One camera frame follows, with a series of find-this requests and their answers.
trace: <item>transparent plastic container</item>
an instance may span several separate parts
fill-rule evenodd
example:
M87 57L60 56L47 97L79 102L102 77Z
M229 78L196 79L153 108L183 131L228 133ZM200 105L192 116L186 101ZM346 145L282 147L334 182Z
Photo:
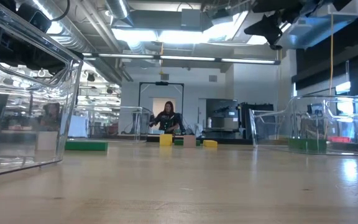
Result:
M9 44L9 37L15 37L23 46L53 57L58 69L12 65L7 62L12 57L0 52L0 173L58 162L63 158L83 62L0 5L1 30L1 42Z
M152 112L132 106L75 106L68 136L89 139L146 142Z
M254 146L358 155L358 97L299 96L279 112L250 110Z

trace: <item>green block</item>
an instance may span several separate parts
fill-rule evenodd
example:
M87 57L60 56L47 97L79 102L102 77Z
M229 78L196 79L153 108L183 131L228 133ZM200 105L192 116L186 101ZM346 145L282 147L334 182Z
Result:
M183 140L181 140L181 139L174 140L173 144L176 145L176 146L182 146L183 145Z
M288 147L293 152L326 154L327 139L288 139Z
M67 141L66 150L107 151L109 144L99 141Z

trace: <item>metal frame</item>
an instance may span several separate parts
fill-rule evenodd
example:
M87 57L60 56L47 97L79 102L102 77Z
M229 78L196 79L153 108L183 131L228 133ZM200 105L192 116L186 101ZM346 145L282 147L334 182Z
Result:
M157 85L158 82L140 82L139 83L139 96L137 100L137 106L140 106L140 89L143 84L154 84ZM185 84L184 83L168 83L168 85L181 85L181 117L183 117L183 102L185 101Z

